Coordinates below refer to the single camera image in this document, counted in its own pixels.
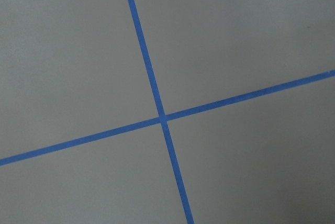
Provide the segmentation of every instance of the blue stripe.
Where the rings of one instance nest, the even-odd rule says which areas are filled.
[[[132,20],[134,22],[136,34],[137,34],[137,37],[138,37],[138,41],[140,43],[140,48],[141,48],[141,51],[142,51],[144,64],[145,64],[146,69],[147,69],[147,74],[148,74],[150,86],[151,86],[151,89],[152,89],[152,94],[153,94],[153,97],[154,97],[154,100],[155,100],[157,112],[158,112],[158,115],[159,115],[159,120],[160,120],[161,125],[162,125],[162,130],[163,130],[163,133],[164,133],[164,138],[165,138],[167,150],[169,152],[169,156],[170,156],[170,160],[171,160],[171,164],[172,164],[172,169],[173,169],[173,173],[174,173],[174,176],[175,176],[175,179],[176,179],[176,182],[177,182],[177,187],[178,187],[180,198],[181,198],[181,201],[182,201],[182,204],[183,204],[186,220],[187,220],[188,224],[193,224],[194,221],[193,221],[191,208],[189,206],[189,202],[188,202],[188,199],[187,199],[187,194],[186,194],[183,178],[182,178],[181,171],[180,171],[180,168],[179,168],[177,156],[176,156],[176,153],[175,153],[175,150],[174,150],[174,147],[173,147],[173,142],[172,142],[172,138],[171,138],[171,134],[170,134],[170,130],[169,130],[168,121],[166,119],[166,115],[165,115],[163,104],[162,104],[162,99],[161,99],[161,96],[159,94],[156,78],[155,78],[153,68],[152,68],[152,64],[151,64],[151,61],[150,61],[150,56],[149,56],[146,40],[144,38],[140,18],[139,18],[138,13],[137,13],[135,0],[128,0],[128,3],[129,3],[130,11],[131,11]]]
[[[301,86],[304,84],[309,84],[309,83],[313,83],[313,82],[320,81],[323,79],[328,79],[333,76],[335,76],[335,70],[327,71],[327,72],[323,72],[323,73],[320,73],[314,76],[305,77],[303,79],[298,79],[298,80],[294,80],[291,82],[271,86],[265,89],[260,89],[258,91],[245,93],[239,96],[226,98],[226,99],[219,100],[219,101],[209,103],[206,105],[200,105],[200,106],[193,107],[190,109],[178,111],[176,113],[168,114],[166,118],[167,120],[173,120],[173,119],[186,117],[186,116],[196,114],[196,113],[202,113],[204,111],[212,110],[218,107],[239,103],[239,102],[249,100],[252,98],[268,95],[268,94],[275,93],[275,92],[280,92],[285,89],[290,89],[290,88],[294,88],[294,87]]]
[[[125,133],[128,131],[134,131],[140,128],[144,128],[147,126],[152,126],[152,125],[156,125],[159,124],[159,118],[153,118],[153,119],[149,119],[149,120],[145,120],[142,122],[138,122],[135,124],[131,124],[131,125],[127,125],[127,126],[122,126],[113,130],[108,130],[108,131],[103,131],[100,133],[96,133],[93,135],[89,135],[86,137],[82,137],[79,139],[74,139],[74,140],[70,140],[67,142],[63,142],[63,143],[59,143],[59,144],[55,144],[55,145],[51,145],[49,147],[44,147],[41,149],[37,149],[34,151],[30,151],[30,152],[25,152],[25,153],[21,153],[15,156],[11,156],[11,157],[7,157],[4,159],[0,160],[0,166],[2,165],[6,165],[6,164],[10,164],[10,163],[14,163],[17,161],[21,161],[21,160],[26,160],[29,158],[33,158],[36,156],[41,156],[47,153],[51,153],[51,152],[56,152],[59,150],[63,150],[66,148],[70,148],[70,147],[75,147],[76,145],[80,145],[80,144],[85,144],[85,143],[89,143],[89,142],[93,142],[99,139],[104,139],[104,138],[108,138],[111,136],[115,136],[121,133]]]

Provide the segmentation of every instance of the gray surface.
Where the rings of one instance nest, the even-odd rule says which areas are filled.
[[[195,223],[335,223],[335,79],[170,121]]]
[[[186,223],[160,126],[0,172],[0,223]]]
[[[127,0],[0,0],[0,157],[157,116]]]
[[[335,69],[335,0],[136,0],[167,113]]]

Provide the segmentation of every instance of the blue tape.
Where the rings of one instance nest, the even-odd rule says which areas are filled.
[[[172,142],[172,138],[171,138],[171,134],[170,134],[170,130],[169,130],[168,121],[166,119],[166,115],[165,115],[164,108],[163,108],[162,99],[161,99],[161,96],[159,94],[156,78],[155,78],[155,75],[154,75],[154,72],[153,72],[153,68],[152,68],[152,64],[151,64],[151,60],[150,60],[150,56],[149,56],[149,52],[148,52],[148,48],[147,48],[147,44],[146,44],[146,40],[144,38],[144,34],[143,34],[143,31],[142,31],[140,18],[139,18],[138,13],[137,13],[135,0],[128,0],[128,3],[129,3],[130,11],[131,11],[132,20],[134,22],[137,38],[138,38],[138,41],[139,41],[139,44],[140,44],[141,52],[142,52],[142,55],[143,55],[144,64],[145,64],[146,69],[147,69],[147,74],[148,74],[150,86],[151,86],[151,89],[152,89],[152,94],[153,94],[154,101],[155,101],[156,108],[157,108],[157,112],[158,112],[158,115],[159,115],[159,120],[161,122],[162,130],[163,130],[163,134],[164,134],[164,138],[165,138],[165,143],[166,143],[166,146],[167,146],[167,150],[169,152],[169,156],[170,156],[170,160],[171,160],[171,164],[172,164],[172,169],[173,169],[173,173],[174,173],[174,176],[175,176],[175,179],[176,179],[176,182],[177,182],[177,187],[178,187],[179,195],[180,195],[182,205],[183,205],[183,208],[184,208],[186,220],[187,220],[188,224],[193,224],[194,221],[193,221],[191,208],[189,206],[189,202],[188,202],[188,199],[187,199],[187,194],[186,194],[183,178],[182,178],[181,171],[180,171],[180,168],[179,168],[177,156],[176,156],[176,153],[175,153],[175,150],[174,150],[174,146],[173,146],[173,142]]]
[[[159,118],[153,118],[153,119],[141,121],[141,122],[138,122],[138,123],[135,123],[135,124],[122,126],[122,127],[119,127],[119,128],[113,129],[113,130],[103,131],[103,132],[96,133],[96,134],[93,134],[93,135],[89,135],[89,136],[86,136],[86,137],[82,137],[82,138],[70,140],[70,141],[67,141],[67,142],[51,145],[49,147],[44,147],[44,148],[37,149],[37,150],[34,150],[34,151],[21,153],[21,154],[15,155],[15,156],[11,156],[11,157],[1,159],[0,160],[0,166],[7,165],[7,164],[10,164],[10,163],[14,163],[14,162],[21,161],[21,160],[26,160],[26,159],[33,158],[33,157],[36,157],[36,156],[41,156],[41,155],[44,155],[44,154],[47,154],[47,153],[56,152],[56,151],[63,150],[63,149],[66,149],[66,148],[75,147],[76,145],[93,142],[93,141],[96,141],[96,140],[108,138],[108,137],[115,136],[115,135],[125,133],[125,132],[128,132],[128,131],[134,131],[134,130],[137,130],[137,129],[140,129],[140,128],[156,125],[156,124],[159,124],[159,123],[160,123]]]
[[[323,72],[323,73],[320,73],[320,74],[317,74],[317,75],[314,75],[314,76],[305,77],[303,79],[298,79],[298,80],[294,80],[294,81],[291,81],[291,82],[271,86],[271,87],[268,87],[268,88],[265,88],[265,89],[260,89],[258,91],[245,93],[245,94],[242,94],[242,95],[239,95],[239,96],[226,98],[226,99],[219,100],[219,101],[209,103],[209,104],[206,104],[206,105],[200,105],[200,106],[193,107],[193,108],[190,108],[190,109],[178,111],[176,113],[168,114],[166,116],[166,118],[167,118],[168,121],[170,121],[170,120],[173,120],[173,119],[186,117],[186,116],[189,116],[189,115],[192,115],[192,114],[202,113],[204,111],[212,110],[212,109],[215,109],[215,108],[218,108],[218,107],[239,103],[239,102],[249,100],[249,99],[252,99],[252,98],[268,95],[268,94],[275,93],[275,92],[280,92],[280,91],[283,91],[285,89],[290,89],[290,88],[301,86],[301,85],[304,85],[304,84],[309,84],[309,83],[313,83],[313,82],[320,81],[320,80],[323,80],[323,79],[328,79],[328,78],[333,77],[333,76],[335,76],[335,70],[327,71],[327,72]]]

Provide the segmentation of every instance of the blue line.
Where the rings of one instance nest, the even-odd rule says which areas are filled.
[[[320,81],[320,80],[323,80],[323,79],[328,79],[328,78],[334,77],[334,76],[335,76],[335,70],[327,71],[327,72],[323,72],[323,73],[320,73],[320,74],[317,74],[317,75],[314,75],[314,76],[305,77],[303,79],[294,80],[294,81],[291,81],[291,82],[271,86],[271,87],[268,87],[268,88],[265,88],[265,89],[260,89],[258,91],[245,93],[245,94],[235,96],[235,97],[231,97],[231,98],[226,98],[226,99],[219,100],[219,101],[209,103],[209,104],[206,104],[206,105],[200,105],[200,106],[193,107],[193,108],[190,108],[190,109],[178,111],[176,113],[168,114],[166,116],[166,118],[167,118],[168,121],[170,121],[170,120],[173,120],[173,119],[186,117],[186,116],[189,116],[189,115],[192,115],[192,114],[202,113],[204,111],[212,110],[212,109],[215,109],[215,108],[218,108],[218,107],[239,103],[239,102],[249,100],[249,99],[252,99],[252,98],[268,95],[268,94],[275,93],[275,92],[280,92],[280,91],[283,91],[285,89],[290,89],[290,88],[294,88],[294,87],[301,86],[301,85],[304,85],[304,84],[309,84],[309,83],[313,83],[313,82]]]
[[[176,182],[177,182],[177,187],[178,187],[179,195],[180,195],[180,198],[181,198],[181,201],[182,201],[182,204],[183,204],[186,220],[187,220],[188,224],[193,224],[194,220],[193,220],[191,208],[189,206],[189,202],[188,202],[188,199],[187,199],[187,194],[186,194],[182,174],[181,174],[179,164],[178,164],[178,160],[177,160],[177,156],[176,156],[176,153],[175,153],[175,150],[174,150],[174,147],[173,147],[173,142],[172,142],[172,138],[171,138],[171,134],[170,134],[170,130],[169,130],[168,121],[166,119],[162,99],[161,99],[161,96],[159,94],[159,90],[158,90],[156,78],[155,78],[155,75],[154,75],[154,72],[153,72],[153,68],[152,68],[152,64],[151,64],[151,60],[150,60],[150,56],[149,56],[149,52],[148,52],[148,48],[147,48],[147,44],[146,44],[146,40],[144,38],[140,18],[139,18],[138,13],[137,13],[135,0],[128,0],[128,3],[129,3],[130,11],[131,11],[132,20],[134,22],[137,38],[138,38],[138,41],[139,41],[139,44],[140,44],[141,52],[142,52],[142,55],[143,55],[144,64],[145,64],[146,69],[147,69],[147,74],[148,74],[150,86],[151,86],[151,89],[152,89],[153,98],[155,100],[157,112],[158,112],[158,115],[159,115],[159,120],[160,120],[161,125],[162,125],[162,130],[163,130],[163,133],[164,133],[164,138],[165,138],[167,150],[169,152],[169,156],[170,156],[170,160],[171,160],[171,164],[172,164],[172,169],[173,169],[174,176],[175,176],[175,179],[176,179]]]
[[[121,133],[125,133],[128,131],[134,131],[140,128],[144,128],[147,126],[152,126],[152,125],[156,125],[159,124],[159,118],[152,118],[149,120],[145,120],[145,121],[141,121],[135,124],[131,124],[131,125],[127,125],[127,126],[122,126],[113,130],[108,130],[108,131],[103,131],[100,133],[96,133],[93,135],[89,135],[86,137],[82,137],[82,138],[78,138],[78,139],[74,139],[74,140],[70,140],[67,142],[63,142],[63,143],[59,143],[59,144],[55,144],[55,145],[51,145],[49,147],[44,147],[41,149],[37,149],[34,151],[30,151],[30,152],[25,152],[25,153],[21,153],[15,156],[10,156],[4,159],[0,159],[0,166],[2,165],[7,165],[10,163],[14,163],[17,161],[21,161],[21,160],[26,160],[26,159],[30,159],[36,156],[41,156],[47,153],[51,153],[51,152],[56,152],[59,150],[63,150],[66,148],[70,148],[70,147],[75,147],[76,145],[80,145],[80,144],[85,144],[85,143],[89,143],[89,142],[93,142],[96,140],[100,140],[100,139],[104,139],[107,137],[111,137],[111,136],[115,136]]]

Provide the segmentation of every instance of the floor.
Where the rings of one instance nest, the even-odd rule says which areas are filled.
[[[335,223],[335,0],[0,0],[0,223]]]

